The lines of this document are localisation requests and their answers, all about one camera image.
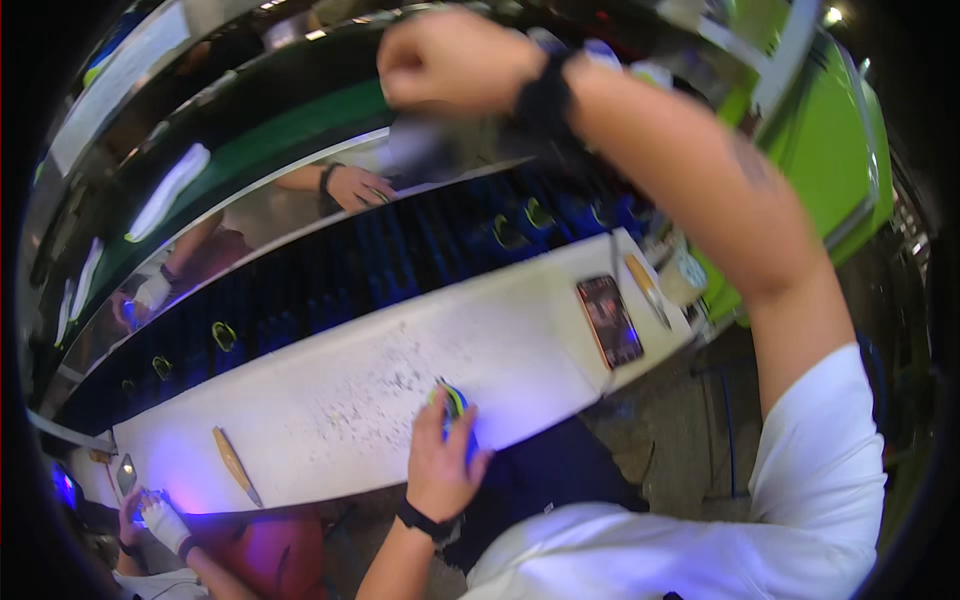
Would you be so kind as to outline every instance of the smartwatch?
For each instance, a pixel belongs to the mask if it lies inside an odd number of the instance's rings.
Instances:
[[[400,507],[396,510],[396,515],[400,517],[400,520],[403,521],[403,524],[407,527],[416,527],[430,536],[440,549],[444,549],[460,538],[460,529],[464,522],[464,516],[460,514],[450,520],[438,523],[411,506],[405,497],[400,502]]]

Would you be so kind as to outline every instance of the tattoo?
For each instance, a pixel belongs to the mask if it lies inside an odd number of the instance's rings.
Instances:
[[[767,171],[767,165],[763,162],[763,156],[756,151],[754,145],[739,135],[734,135],[731,142],[733,158],[740,165],[743,177],[747,178],[753,187],[773,186],[773,180]]]

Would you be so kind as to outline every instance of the white work table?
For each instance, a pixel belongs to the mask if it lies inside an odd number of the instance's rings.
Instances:
[[[259,357],[113,427],[139,483],[187,513],[255,510],[227,471],[222,427],[265,508],[364,492],[406,479],[411,423],[438,376],[476,404],[482,447],[527,439],[649,371],[692,337],[679,307],[657,321],[623,256],[620,291],[644,356],[611,385],[577,281],[612,269],[600,235],[377,311]],[[71,460],[87,499],[115,505],[106,471]]]

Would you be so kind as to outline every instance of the white sleeve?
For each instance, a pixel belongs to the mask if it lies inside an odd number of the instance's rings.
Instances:
[[[856,344],[794,383],[760,435],[750,478],[754,521],[827,543],[873,548],[883,512],[883,438]]]

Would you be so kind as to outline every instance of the wooden knife handle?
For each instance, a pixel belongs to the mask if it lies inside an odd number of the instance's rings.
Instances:
[[[244,491],[252,488],[250,479],[247,478],[247,473],[243,470],[243,466],[240,465],[240,459],[237,458],[236,452],[233,451],[233,446],[227,441],[227,437],[224,436],[224,432],[220,427],[213,428],[213,439],[217,441],[217,447],[220,449],[221,458],[224,459],[224,465],[227,465],[227,470],[229,470],[233,478],[237,480],[240,487],[243,488]]]
[[[627,254],[626,262],[627,269],[630,270],[630,275],[634,276],[636,285],[640,286],[640,289],[643,290],[644,293],[657,289],[657,286],[654,285],[654,280],[650,278],[650,274],[643,268],[640,261],[636,259],[636,256]]]

